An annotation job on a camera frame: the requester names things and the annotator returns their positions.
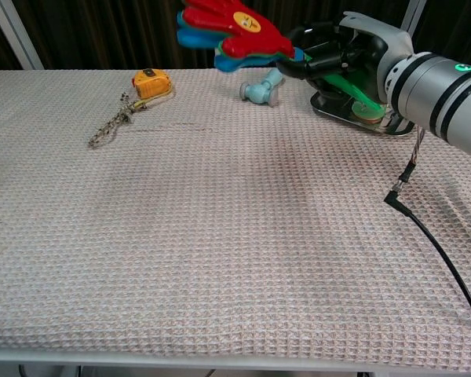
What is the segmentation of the black metal tray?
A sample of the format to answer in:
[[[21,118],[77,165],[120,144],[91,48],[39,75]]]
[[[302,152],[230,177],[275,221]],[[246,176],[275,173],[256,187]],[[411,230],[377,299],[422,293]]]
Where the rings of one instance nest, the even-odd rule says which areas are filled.
[[[351,107],[354,101],[357,99],[348,94],[324,91],[316,92],[310,99],[311,106],[316,113],[329,115],[380,134],[403,136],[414,129],[413,122],[403,118],[386,104],[383,105],[385,106],[385,115],[378,122],[359,119],[352,113]]]

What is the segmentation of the orange tape measure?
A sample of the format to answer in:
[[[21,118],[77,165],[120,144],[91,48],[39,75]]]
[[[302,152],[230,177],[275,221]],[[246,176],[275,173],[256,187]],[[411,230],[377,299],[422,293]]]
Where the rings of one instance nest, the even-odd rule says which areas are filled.
[[[132,78],[133,88],[138,100],[133,103],[135,109],[143,108],[150,101],[164,97],[173,91],[170,76],[158,68],[145,68]]]

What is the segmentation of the light blue toy hammer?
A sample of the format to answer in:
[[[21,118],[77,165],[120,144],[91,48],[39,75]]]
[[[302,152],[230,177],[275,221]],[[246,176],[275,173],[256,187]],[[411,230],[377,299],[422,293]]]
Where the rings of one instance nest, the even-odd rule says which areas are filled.
[[[279,103],[279,85],[282,81],[283,74],[278,68],[272,68],[260,83],[242,83],[239,96],[243,101],[275,107]]]

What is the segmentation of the red hand clapper green handle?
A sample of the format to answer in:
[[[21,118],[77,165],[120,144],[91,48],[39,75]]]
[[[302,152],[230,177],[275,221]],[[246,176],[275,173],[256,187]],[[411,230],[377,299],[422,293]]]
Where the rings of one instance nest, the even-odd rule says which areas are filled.
[[[184,0],[184,8],[177,14],[177,41],[190,49],[214,50],[214,66],[223,72],[276,66],[279,60],[297,55],[286,34],[241,0]],[[327,76],[316,88],[377,104],[341,75]]]

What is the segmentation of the beige waffle table cloth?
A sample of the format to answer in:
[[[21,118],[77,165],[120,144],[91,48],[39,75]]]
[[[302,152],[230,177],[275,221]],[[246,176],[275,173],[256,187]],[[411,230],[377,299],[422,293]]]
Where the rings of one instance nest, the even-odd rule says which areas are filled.
[[[99,148],[130,71],[0,71],[0,354],[471,372],[471,310],[384,198],[415,137],[316,115],[262,70],[172,71]]]

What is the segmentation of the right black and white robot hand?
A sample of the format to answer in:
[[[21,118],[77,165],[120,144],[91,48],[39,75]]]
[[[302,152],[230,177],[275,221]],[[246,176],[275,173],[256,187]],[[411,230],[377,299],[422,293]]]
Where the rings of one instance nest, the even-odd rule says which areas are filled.
[[[341,75],[378,104],[388,102],[385,80],[389,72],[414,54],[406,31],[350,11],[334,21],[299,25],[286,37],[297,55],[276,63],[282,74],[314,87],[329,75]]]

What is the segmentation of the silver aluminium frame post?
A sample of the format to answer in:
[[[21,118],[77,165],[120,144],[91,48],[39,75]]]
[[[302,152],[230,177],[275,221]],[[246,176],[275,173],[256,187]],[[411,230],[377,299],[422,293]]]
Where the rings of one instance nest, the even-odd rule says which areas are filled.
[[[400,28],[413,36],[427,0],[409,0]]]
[[[13,0],[0,0],[0,28],[24,70],[44,70]]]

